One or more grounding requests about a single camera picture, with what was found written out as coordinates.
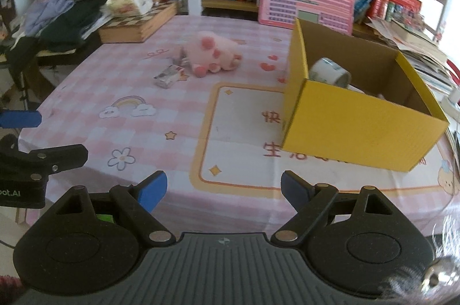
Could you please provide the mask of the grey staples box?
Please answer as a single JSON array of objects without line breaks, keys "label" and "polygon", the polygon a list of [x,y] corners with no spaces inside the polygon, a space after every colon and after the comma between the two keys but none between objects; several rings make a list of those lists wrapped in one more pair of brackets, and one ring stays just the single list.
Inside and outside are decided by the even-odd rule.
[{"label": "grey staples box", "polygon": [[154,84],[163,89],[169,89],[183,75],[184,68],[171,64],[154,77]]}]

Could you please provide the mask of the pink plush toy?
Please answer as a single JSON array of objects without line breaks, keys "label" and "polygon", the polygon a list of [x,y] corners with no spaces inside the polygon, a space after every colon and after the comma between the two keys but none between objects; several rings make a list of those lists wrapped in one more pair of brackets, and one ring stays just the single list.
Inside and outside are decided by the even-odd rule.
[{"label": "pink plush toy", "polygon": [[242,53],[237,42],[208,31],[198,32],[190,37],[182,45],[181,52],[198,78],[209,73],[233,71],[242,62]]}]

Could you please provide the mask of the pink checkered table mat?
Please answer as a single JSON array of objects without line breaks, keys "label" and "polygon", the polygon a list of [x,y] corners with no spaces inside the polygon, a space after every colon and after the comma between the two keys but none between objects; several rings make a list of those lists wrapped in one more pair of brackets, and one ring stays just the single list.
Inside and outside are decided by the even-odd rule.
[{"label": "pink checkered table mat", "polygon": [[[168,89],[155,85],[181,44],[201,30],[239,43],[241,67],[205,78],[185,74]],[[41,125],[21,132],[20,149],[87,148],[82,168],[50,178],[51,202],[77,184],[103,192],[163,170],[168,191],[154,214],[176,234],[275,231],[293,213],[280,193],[286,170],[341,191],[373,185],[425,234],[458,214],[459,181],[445,140],[408,173],[281,149],[290,37],[256,22],[177,16],[144,43],[105,44],[41,104]]]}]

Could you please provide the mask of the pile of dark clothes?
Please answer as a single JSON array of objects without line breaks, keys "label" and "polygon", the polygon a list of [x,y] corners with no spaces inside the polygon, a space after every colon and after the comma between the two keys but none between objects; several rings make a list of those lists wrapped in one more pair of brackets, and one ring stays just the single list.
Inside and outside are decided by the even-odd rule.
[{"label": "pile of dark clothes", "polygon": [[13,66],[31,61],[42,51],[66,53],[83,47],[108,22],[107,1],[34,0],[18,37],[1,46],[1,60]]}]

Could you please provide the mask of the yellow cardboard box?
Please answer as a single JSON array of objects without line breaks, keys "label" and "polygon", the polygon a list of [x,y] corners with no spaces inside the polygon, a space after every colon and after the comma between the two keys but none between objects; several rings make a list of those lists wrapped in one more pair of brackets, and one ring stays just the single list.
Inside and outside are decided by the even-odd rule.
[{"label": "yellow cardboard box", "polygon": [[[315,82],[322,57],[351,75],[347,89]],[[286,151],[409,172],[437,144],[448,118],[398,50],[297,19],[281,113]]]}]

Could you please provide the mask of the printed packing tape roll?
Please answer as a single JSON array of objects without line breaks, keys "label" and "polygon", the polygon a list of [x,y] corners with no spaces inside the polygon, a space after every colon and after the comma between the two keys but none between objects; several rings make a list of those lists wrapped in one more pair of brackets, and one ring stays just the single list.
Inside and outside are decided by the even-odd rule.
[{"label": "printed packing tape roll", "polygon": [[329,58],[322,57],[309,70],[310,79],[347,89],[351,83],[351,75],[342,66]]}]

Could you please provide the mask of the small pink utility knife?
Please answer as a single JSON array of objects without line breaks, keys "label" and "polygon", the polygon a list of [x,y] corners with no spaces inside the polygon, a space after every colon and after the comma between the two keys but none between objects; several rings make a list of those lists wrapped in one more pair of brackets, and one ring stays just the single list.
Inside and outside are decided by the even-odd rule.
[{"label": "small pink utility knife", "polygon": [[175,55],[172,57],[172,63],[181,68],[188,68],[190,66],[189,58],[184,50],[184,47],[178,47],[175,51]]}]

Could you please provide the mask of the wooden chess box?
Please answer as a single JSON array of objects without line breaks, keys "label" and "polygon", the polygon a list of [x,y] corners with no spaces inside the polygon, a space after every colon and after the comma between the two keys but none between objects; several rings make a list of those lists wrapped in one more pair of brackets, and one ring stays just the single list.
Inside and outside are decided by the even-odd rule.
[{"label": "wooden chess box", "polygon": [[145,15],[113,18],[98,30],[102,43],[143,43],[178,12],[178,2],[154,6]]}]

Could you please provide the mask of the floral tissue pack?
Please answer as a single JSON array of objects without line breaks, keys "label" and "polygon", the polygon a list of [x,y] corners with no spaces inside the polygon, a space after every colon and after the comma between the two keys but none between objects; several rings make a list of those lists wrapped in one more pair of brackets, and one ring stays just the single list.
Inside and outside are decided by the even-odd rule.
[{"label": "floral tissue pack", "polygon": [[113,17],[145,15],[154,6],[153,0],[107,0],[106,6]]}]

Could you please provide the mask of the stack of papers and books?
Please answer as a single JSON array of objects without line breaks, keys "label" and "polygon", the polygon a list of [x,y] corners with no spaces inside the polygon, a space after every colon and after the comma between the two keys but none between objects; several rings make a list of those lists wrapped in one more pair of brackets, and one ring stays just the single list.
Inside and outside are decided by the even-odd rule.
[{"label": "stack of papers and books", "polygon": [[448,57],[424,34],[419,36],[408,31],[400,22],[386,22],[380,18],[370,18],[367,26],[381,42],[399,50],[431,90],[442,95],[459,91]]}]

